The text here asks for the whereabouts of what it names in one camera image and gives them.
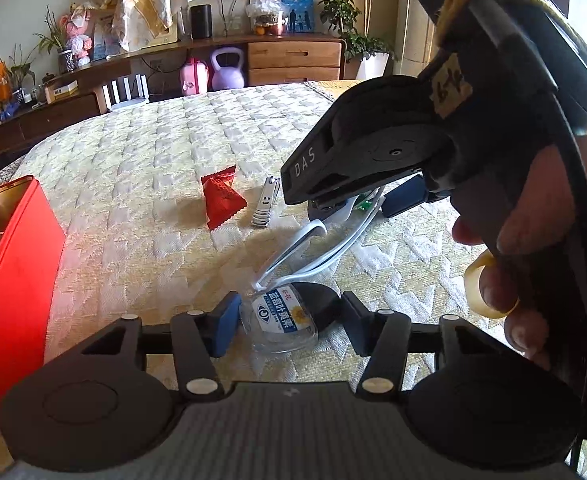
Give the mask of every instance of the tape roll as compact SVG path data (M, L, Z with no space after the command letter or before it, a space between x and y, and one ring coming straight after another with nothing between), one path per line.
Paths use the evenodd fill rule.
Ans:
M464 271L464 293L467 296L467 304L469 308L476 314L480 314L483 317L489 319L500 319L506 317L512 312L517 306L520 300L516 300L513 307L507 312L500 312L495 308L490 307L482 299L480 293L480 275L485 267L491 267L497 265L496 258L489 252L484 251L476 260L467 267Z

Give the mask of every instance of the purple kettlebell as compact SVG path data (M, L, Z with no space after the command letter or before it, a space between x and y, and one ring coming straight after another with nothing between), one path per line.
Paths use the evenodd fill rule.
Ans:
M238 64L236 66L220 66L216 58L221 54L237 54ZM212 78L212 88L214 90L244 88L245 78L242 75L242 63L244 60L244 52L234 46L223 46L213 51L212 67L214 67L214 77Z

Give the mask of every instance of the mattress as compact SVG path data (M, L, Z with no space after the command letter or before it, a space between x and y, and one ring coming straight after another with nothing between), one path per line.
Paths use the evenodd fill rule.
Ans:
M214 92L99 116L33 148L14 177L36 176L67 235L45 359L124 313L138 314L145 324L168 322L191 308L211 310L229 290L248 293L253 274L306 222L305 205L286 206L280 196L269 228L251 226L265 177L279 174L335 94L317 84ZM211 232L200 177L232 164L238 169L234 188L248 208ZM482 248L451 239L456 217L443 200L377 218L314 281L338 293L352 290L369 309L392 308L414 322L458 314L505 342L499 321L467 306L462 274ZM331 247L349 228L314 239L282 273ZM315 348L286 356L252 352L239 331L214 364L224 384L356 384L366 359L355 355L336 325ZM432 371L433 355L411 355L403 387ZM171 357L150 356L149 372L176 388ZM0 464L7 460L0 443ZM587 446L581 469L587 478Z

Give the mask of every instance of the jar label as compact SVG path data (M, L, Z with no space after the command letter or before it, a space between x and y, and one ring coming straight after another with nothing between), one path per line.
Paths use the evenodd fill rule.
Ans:
M288 285L265 292L251 306L264 332L296 332L310 325L309 317Z

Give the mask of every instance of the pink toy suitcase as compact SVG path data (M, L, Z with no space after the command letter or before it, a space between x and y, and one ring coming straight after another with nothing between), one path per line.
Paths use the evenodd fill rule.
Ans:
M197 59L189 59L180 69L180 86L184 96L206 94L209 67Z

